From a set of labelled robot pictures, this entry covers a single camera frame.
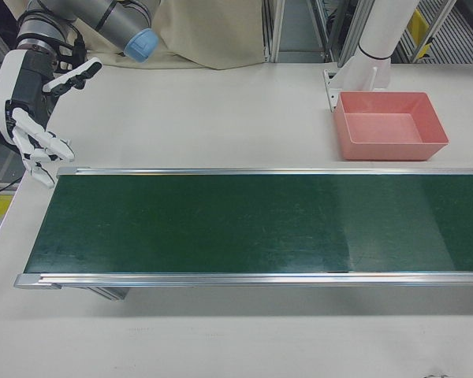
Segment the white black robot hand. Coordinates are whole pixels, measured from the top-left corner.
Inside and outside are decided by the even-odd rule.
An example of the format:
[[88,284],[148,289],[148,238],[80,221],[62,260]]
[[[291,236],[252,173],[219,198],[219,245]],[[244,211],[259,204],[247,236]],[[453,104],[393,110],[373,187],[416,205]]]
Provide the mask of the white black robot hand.
[[73,161],[69,142],[47,130],[58,99],[70,89],[82,89],[102,68],[93,57],[67,73],[54,76],[49,54],[11,50],[0,68],[0,132],[19,150],[26,171],[48,188],[54,179],[44,162]]

